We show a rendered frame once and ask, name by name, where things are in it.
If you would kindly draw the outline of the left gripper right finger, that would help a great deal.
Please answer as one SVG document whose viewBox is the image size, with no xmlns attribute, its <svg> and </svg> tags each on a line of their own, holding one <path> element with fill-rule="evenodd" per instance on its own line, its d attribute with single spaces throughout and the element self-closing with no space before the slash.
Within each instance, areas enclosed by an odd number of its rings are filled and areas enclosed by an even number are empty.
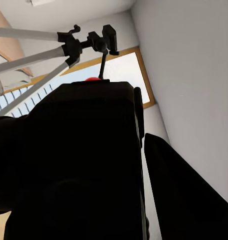
<svg viewBox="0 0 228 240">
<path fill-rule="evenodd" d="M 228 202 L 163 138 L 144 137 L 162 240 L 228 240 Z"/>
</svg>

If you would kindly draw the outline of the camera tripod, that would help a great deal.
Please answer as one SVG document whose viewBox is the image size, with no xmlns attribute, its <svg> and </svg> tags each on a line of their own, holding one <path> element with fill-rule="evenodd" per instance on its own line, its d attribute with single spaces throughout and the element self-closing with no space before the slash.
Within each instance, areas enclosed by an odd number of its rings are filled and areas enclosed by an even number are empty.
<svg viewBox="0 0 228 240">
<path fill-rule="evenodd" d="M 62 63 L 58 68 L 54 69 L 47 76 L 44 76 L 42 80 L 34 84 L 31 88 L 0 110 L 0 116 L 8 116 L 11 114 L 31 97 L 34 97 L 34 95 L 40 90 L 54 81 L 58 76 L 60 76 L 66 70 L 71 69 L 73 65 L 79 63 L 80 54 L 82 54 L 82 50 L 85 48 L 92 47 L 94 51 L 103 54 L 99 73 L 99 78 L 103 80 L 106 56 L 108 54 L 119 56 L 119 51 L 117 50 L 116 30 L 113 29 L 110 24 L 105 25 L 103 26 L 102 30 L 103 37 L 100 37 L 95 31 L 92 31 L 88 33 L 87 40 L 83 42 L 80 42 L 78 39 L 73 37 L 73 33 L 78 32 L 80 32 L 80 27 L 78 25 L 74 25 L 74 29 L 70 30 L 69 32 L 44 32 L 0 27 L 0 37 L 65 43 L 52 50 L 0 64 L 0 75 L 48 60 L 69 56 L 69 58 L 66 59 L 65 62 Z"/>
</svg>

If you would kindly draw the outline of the digital camera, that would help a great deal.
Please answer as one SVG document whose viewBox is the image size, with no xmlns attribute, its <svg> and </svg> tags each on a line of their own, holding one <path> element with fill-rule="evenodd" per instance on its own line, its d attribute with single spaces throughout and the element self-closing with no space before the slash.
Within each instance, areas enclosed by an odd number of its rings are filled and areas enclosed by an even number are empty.
<svg viewBox="0 0 228 240">
<path fill-rule="evenodd" d="M 0 116 L 20 152 L 0 183 L 4 240 L 149 240 L 140 87 L 63 83 L 21 117 Z"/>
</svg>

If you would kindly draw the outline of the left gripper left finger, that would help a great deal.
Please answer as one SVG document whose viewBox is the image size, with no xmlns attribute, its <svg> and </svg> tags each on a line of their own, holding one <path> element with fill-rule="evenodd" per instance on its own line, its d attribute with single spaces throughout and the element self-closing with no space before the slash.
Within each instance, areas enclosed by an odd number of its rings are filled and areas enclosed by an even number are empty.
<svg viewBox="0 0 228 240">
<path fill-rule="evenodd" d="M 20 152 L 15 133 L 0 136 L 0 183 Z"/>
</svg>

